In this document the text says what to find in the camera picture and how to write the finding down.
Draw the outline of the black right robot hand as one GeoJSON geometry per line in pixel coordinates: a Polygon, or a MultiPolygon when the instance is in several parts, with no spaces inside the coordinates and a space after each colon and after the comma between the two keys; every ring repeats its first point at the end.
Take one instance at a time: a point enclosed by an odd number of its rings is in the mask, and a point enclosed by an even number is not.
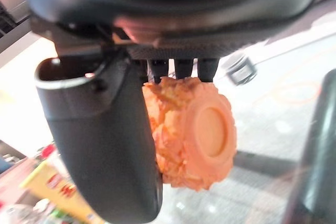
{"type": "Polygon", "coordinates": [[[218,60],[269,38],[314,0],[27,0],[34,33],[54,42],[36,88],[61,157],[84,199],[109,223],[148,223],[162,179],[142,94],[170,59],[186,73],[199,59],[211,81],[218,60]]]}

